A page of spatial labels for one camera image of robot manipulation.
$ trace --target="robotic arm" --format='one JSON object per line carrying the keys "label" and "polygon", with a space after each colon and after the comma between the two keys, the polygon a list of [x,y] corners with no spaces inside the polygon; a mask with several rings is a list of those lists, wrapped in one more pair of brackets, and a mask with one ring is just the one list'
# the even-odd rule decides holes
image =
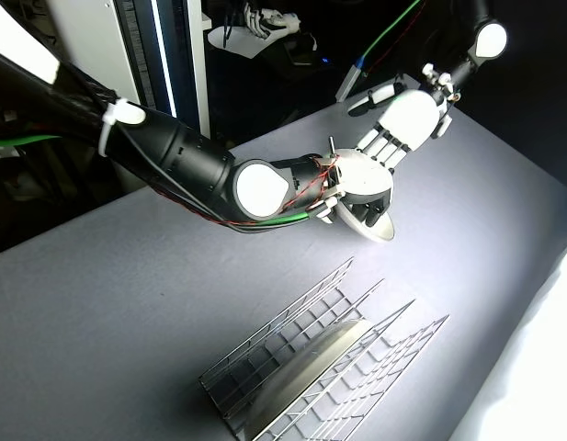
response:
{"label": "robotic arm", "polygon": [[483,23],[475,43],[450,73],[425,66],[427,84],[419,90],[405,90],[398,83],[370,92],[349,112],[362,113],[363,106],[368,110],[397,97],[355,148],[337,150],[331,139],[327,157],[309,154],[239,164],[177,119],[118,98],[58,59],[39,39],[0,6],[4,105],[17,105],[34,120],[97,145],[100,154],[158,193],[238,232],[270,231],[310,218],[331,222],[335,211],[351,228],[379,241],[393,236],[387,214],[393,169],[426,139],[446,130],[448,106],[460,98],[461,85],[479,65],[503,51],[505,31],[495,22]]}

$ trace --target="metal frame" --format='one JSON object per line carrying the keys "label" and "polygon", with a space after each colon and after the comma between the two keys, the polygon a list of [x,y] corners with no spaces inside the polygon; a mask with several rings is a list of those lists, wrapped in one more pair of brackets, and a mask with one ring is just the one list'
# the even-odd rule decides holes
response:
{"label": "metal frame", "polygon": [[[256,394],[280,366],[330,324],[365,319],[358,307],[383,280],[351,302],[339,285],[352,263],[350,258],[340,265],[199,378],[238,439],[244,440],[246,415]],[[352,436],[448,318],[388,346],[383,333],[413,302],[373,326],[255,439],[324,441]]]}

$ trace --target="gray tabletop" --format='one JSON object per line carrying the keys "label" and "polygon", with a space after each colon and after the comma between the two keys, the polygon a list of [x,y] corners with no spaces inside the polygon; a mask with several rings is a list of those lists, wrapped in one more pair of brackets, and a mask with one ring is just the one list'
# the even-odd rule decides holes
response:
{"label": "gray tabletop", "polygon": [[[345,110],[235,154],[350,147],[379,112]],[[357,439],[446,439],[567,244],[567,189],[452,117],[398,167],[390,243],[319,221],[242,235],[144,189],[0,254],[0,441],[230,440],[198,375],[351,255],[347,292],[386,277],[451,314]]]}

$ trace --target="gray table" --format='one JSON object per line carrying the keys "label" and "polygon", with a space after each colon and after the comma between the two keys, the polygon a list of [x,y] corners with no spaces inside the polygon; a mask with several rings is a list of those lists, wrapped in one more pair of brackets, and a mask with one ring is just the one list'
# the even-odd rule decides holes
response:
{"label": "gray table", "polygon": [[[235,154],[352,146],[378,112],[345,109]],[[0,441],[231,439],[198,375],[351,255],[347,292],[386,277],[451,314],[357,439],[447,438],[567,243],[567,189],[452,117],[396,172],[391,243],[318,221],[241,235],[144,189],[0,254]]]}

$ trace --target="white robotic hand in background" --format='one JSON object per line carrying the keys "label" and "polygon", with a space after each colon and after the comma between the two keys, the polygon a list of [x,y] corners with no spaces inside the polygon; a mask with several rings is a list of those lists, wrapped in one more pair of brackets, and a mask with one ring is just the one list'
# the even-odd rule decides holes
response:
{"label": "white robotic hand in background", "polygon": [[218,49],[254,58],[275,41],[300,30],[297,15],[257,8],[250,2],[244,4],[244,23],[246,27],[216,28],[208,35],[208,41]]}

